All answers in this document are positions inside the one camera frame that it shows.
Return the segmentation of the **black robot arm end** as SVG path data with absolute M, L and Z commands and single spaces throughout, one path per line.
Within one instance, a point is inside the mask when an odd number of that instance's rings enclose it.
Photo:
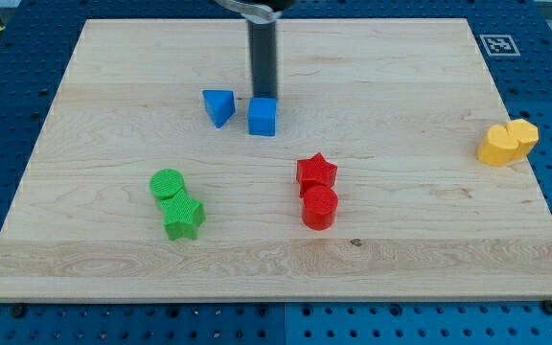
M 260 3 L 272 8 L 275 12 L 282 12 L 295 4 L 296 0 L 260 0 Z

